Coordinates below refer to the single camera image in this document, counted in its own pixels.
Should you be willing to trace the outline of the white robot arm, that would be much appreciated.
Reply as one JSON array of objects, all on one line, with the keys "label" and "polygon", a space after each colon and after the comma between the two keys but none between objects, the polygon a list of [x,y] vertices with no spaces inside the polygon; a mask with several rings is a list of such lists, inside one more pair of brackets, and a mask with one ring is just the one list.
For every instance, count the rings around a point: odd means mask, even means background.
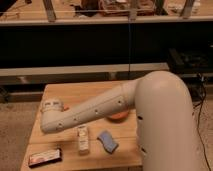
[{"label": "white robot arm", "polygon": [[143,171],[205,171],[188,87],[168,71],[150,72],[67,111],[46,100],[40,127],[45,134],[61,132],[127,109],[136,111]]}]

